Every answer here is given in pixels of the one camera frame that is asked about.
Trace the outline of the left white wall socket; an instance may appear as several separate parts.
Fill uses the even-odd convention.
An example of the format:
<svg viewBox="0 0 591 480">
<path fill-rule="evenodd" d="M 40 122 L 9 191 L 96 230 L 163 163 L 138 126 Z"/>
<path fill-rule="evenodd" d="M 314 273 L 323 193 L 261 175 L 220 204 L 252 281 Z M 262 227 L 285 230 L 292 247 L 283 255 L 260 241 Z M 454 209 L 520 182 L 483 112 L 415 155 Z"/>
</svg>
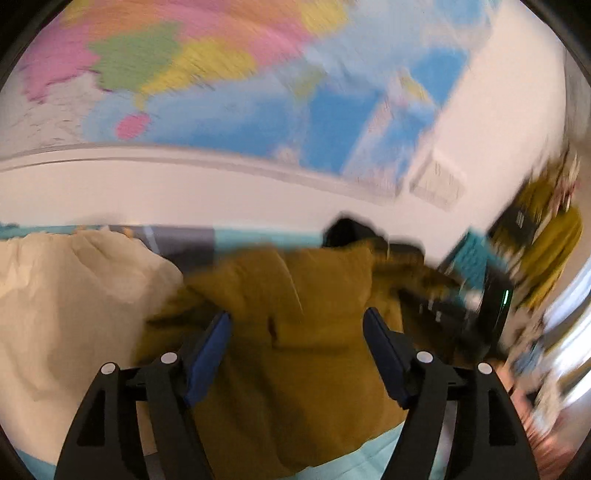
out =
<svg viewBox="0 0 591 480">
<path fill-rule="evenodd" d="M 451 210 L 466 191 L 465 173 L 437 149 L 429 153 L 410 183 L 413 195 L 446 211 Z"/>
</svg>

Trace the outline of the olive hanging clothes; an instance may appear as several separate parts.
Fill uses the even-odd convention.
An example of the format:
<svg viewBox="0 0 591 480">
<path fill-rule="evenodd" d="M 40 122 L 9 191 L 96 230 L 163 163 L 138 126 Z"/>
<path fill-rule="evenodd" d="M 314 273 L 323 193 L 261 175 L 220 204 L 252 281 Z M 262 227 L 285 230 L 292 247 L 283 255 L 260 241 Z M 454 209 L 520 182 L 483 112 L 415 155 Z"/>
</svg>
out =
<svg viewBox="0 0 591 480">
<path fill-rule="evenodd" d="M 534 313 L 552 292 L 583 233 L 573 202 L 580 159 L 550 162 L 522 184 L 489 230 L 496 253 L 508 262 L 517 309 Z"/>
</svg>

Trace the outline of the black garment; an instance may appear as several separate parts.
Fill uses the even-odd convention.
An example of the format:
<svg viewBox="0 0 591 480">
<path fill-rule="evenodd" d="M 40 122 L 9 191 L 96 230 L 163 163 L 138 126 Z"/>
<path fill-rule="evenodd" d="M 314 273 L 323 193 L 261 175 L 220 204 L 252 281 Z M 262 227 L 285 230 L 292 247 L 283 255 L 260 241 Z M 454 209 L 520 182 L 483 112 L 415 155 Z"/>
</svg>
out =
<svg viewBox="0 0 591 480">
<path fill-rule="evenodd" d="M 349 215 L 336 218 L 322 233 L 322 248 L 346 248 L 356 243 L 367 243 L 377 253 L 391 259 L 423 264 L 424 248 L 416 243 L 393 242 L 372 224 Z"/>
</svg>

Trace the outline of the top teal plastic basket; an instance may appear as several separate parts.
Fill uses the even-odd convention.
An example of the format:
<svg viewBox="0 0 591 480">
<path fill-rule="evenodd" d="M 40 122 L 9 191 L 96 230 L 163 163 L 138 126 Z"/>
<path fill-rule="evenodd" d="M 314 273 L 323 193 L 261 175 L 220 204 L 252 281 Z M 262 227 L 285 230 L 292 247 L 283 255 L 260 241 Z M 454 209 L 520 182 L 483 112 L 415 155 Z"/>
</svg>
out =
<svg viewBox="0 0 591 480">
<path fill-rule="evenodd" d="M 514 287 L 507 274 L 506 261 L 496 254 L 489 238 L 474 229 L 468 229 L 460 242 L 440 264 L 445 273 L 457 274 L 463 286 L 459 299 L 464 301 L 469 292 L 485 291 L 487 268 L 491 266 L 502 271 L 506 277 L 509 297 L 513 296 Z"/>
</svg>

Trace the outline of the mustard brown jacket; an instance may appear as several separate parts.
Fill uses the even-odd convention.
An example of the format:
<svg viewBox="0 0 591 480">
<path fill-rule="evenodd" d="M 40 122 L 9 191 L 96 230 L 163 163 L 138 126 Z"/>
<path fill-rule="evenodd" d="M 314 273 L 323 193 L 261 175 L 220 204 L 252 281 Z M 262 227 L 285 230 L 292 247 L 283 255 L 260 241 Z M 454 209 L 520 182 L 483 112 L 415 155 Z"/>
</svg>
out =
<svg viewBox="0 0 591 480">
<path fill-rule="evenodd" d="M 367 243 L 243 250 L 186 276 L 145 322 L 134 359 L 175 350 L 228 313 L 228 347 L 192 411 L 197 432 L 216 478 L 280 479 L 356 451 L 405 420 L 363 337 L 363 314 L 376 308 L 401 331 L 400 291 L 442 299 L 458 286 Z"/>
</svg>

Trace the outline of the colourful wall map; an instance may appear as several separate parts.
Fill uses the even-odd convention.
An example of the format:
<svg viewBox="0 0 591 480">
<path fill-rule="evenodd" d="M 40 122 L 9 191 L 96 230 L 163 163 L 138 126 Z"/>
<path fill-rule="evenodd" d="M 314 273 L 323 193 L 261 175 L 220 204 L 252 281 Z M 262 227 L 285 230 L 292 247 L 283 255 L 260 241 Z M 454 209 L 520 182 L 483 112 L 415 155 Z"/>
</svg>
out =
<svg viewBox="0 0 591 480">
<path fill-rule="evenodd" d="M 1 154 L 215 150 L 397 195 L 494 1 L 73 1 L 1 91 Z"/>
</svg>

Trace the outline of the cream folded garment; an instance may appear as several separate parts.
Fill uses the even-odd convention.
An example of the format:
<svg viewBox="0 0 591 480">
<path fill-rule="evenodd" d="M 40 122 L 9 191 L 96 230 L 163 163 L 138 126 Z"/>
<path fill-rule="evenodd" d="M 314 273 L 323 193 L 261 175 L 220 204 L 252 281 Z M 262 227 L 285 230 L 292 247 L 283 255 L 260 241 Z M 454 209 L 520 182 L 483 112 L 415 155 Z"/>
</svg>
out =
<svg viewBox="0 0 591 480">
<path fill-rule="evenodd" d="M 132 364 L 144 321 L 180 270 L 137 239 L 102 230 L 1 243 L 1 424 L 13 445 L 56 464 L 99 368 Z"/>
</svg>

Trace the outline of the teal grey patterned bedsheet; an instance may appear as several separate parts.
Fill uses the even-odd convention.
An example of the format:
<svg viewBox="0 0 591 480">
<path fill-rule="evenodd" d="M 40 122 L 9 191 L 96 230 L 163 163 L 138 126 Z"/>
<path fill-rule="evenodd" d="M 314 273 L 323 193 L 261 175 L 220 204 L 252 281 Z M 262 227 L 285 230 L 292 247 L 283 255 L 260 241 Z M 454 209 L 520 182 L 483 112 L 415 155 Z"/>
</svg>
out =
<svg viewBox="0 0 591 480">
<path fill-rule="evenodd" d="M 181 273 L 109 230 L 1 244 L 1 422 L 13 445 L 57 462 L 98 369 L 143 366 L 231 317 L 231 338 L 192 410 L 218 479 L 280 479 L 358 450 L 404 411 L 363 339 L 374 307 L 401 330 L 398 294 L 442 298 L 453 280 L 372 241 L 263 246 Z"/>
</svg>

